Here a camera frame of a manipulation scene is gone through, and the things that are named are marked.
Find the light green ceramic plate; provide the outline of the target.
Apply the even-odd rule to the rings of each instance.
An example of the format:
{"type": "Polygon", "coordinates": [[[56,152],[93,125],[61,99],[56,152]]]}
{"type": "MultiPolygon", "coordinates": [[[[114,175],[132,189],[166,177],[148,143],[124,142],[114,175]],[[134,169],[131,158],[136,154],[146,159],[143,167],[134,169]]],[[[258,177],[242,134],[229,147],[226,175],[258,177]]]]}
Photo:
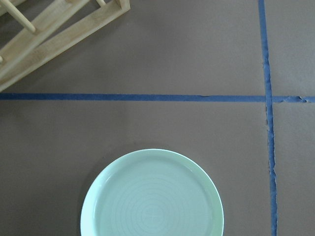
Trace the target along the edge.
{"type": "Polygon", "coordinates": [[[224,213],[209,175],[164,149],[128,153],[105,167],[85,196],[83,236],[221,236],[224,213]]]}

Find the wooden dish rack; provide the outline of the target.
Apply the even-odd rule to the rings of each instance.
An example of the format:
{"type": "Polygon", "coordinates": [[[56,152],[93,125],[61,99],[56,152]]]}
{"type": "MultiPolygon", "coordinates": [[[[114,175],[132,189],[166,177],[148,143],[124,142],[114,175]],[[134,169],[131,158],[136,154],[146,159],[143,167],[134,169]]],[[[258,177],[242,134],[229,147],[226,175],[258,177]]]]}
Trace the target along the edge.
{"type": "Polygon", "coordinates": [[[17,9],[21,3],[20,0],[0,2],[1,15],[9,13],[23,26],[0,50],[1,91],[130,10],[128,0],[99,0],[97,10],[53,36],[54,32],[88,2],[55,0],[32,21],[17,9]]]}

